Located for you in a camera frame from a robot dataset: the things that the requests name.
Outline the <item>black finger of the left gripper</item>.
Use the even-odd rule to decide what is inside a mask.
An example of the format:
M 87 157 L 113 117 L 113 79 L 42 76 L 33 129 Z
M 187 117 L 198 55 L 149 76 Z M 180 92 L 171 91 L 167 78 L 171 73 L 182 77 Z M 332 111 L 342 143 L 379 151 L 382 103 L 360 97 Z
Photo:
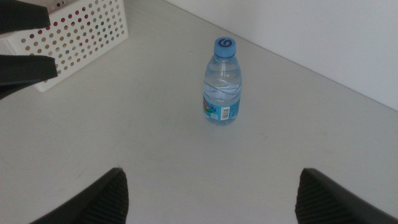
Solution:
M 16 1 L 1 0 L 1 33 L 44 28 L 50 25 L 46 7 Z
M 1 99 L 58 77 L 55 59 L 42 55 L 1 55 Z

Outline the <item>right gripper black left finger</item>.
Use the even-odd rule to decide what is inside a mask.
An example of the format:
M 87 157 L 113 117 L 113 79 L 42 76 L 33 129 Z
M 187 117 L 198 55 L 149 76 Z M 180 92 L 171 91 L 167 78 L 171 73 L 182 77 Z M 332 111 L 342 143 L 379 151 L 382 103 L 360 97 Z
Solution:
M 55 210 L 33 221 L 33 224 L 125 224 L 128 210 L 127 177 L 122 168 L 115 167 Z

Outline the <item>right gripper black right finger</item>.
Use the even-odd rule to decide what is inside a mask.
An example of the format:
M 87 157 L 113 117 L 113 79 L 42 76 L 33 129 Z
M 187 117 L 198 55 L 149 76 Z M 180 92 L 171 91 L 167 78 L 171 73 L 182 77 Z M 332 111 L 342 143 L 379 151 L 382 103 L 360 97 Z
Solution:
M 397 224 L 397 218 L 367 203 L 314 168 L 303 169 L 295 215 L 304 224 Z

